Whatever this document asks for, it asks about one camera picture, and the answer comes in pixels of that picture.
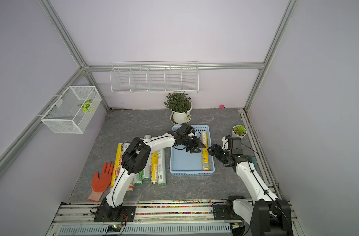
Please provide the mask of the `yellow plastic wrap roll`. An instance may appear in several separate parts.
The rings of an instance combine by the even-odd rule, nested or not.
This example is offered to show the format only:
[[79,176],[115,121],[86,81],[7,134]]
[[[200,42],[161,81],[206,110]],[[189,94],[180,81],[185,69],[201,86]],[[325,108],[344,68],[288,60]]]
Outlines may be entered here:
[[208,137],[205,131],[201,132],[202,143],[205,146],[202,150],[203,155],[203,171],[209,171],[209,157],[208,157]]

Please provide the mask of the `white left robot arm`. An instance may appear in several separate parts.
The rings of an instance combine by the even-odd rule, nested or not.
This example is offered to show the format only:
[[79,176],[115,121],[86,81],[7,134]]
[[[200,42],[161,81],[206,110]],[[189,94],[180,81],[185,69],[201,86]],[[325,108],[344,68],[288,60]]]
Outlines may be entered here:
[[107,218],[117,218],[127,189],[136,175],[146,167],[149,157],[164,148],[184,146],[191,154],[202,152],[205,147],[201,138],[196,135],[194,128],[183,123],[176,131],[141,139],[136,137],[122,155],[121,169],[109,194],[102,200],[98,213],[104,213]]

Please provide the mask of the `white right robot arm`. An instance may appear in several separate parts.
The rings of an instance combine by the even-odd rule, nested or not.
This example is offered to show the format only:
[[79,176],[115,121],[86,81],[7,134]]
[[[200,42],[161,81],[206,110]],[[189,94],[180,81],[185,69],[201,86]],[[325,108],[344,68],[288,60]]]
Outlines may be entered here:
[[242,140],[225,136],[223,144],[213,144],[208,153],[242,179],[253,203],[243,198],[230,198],[232,213],[249,225],[253,236],[292,236],[291,209],[288,201],[279,199],[259,176],[252,157],[242,149]]

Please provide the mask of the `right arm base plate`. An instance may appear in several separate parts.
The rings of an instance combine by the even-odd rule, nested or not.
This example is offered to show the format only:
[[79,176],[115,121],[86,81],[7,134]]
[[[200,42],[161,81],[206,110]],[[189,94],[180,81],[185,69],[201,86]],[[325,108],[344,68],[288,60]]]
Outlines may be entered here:
[[231,211],[231,207],[213,203],[210,207],[214,220],[243,220],[239,215]]

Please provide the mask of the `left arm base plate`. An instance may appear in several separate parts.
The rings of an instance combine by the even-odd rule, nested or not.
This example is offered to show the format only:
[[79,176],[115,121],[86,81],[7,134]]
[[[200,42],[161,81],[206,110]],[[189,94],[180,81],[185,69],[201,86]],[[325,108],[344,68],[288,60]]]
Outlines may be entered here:
[[135,217],[135,206],[119,206],[116,208],[99,207],[94,222],[132,222]]

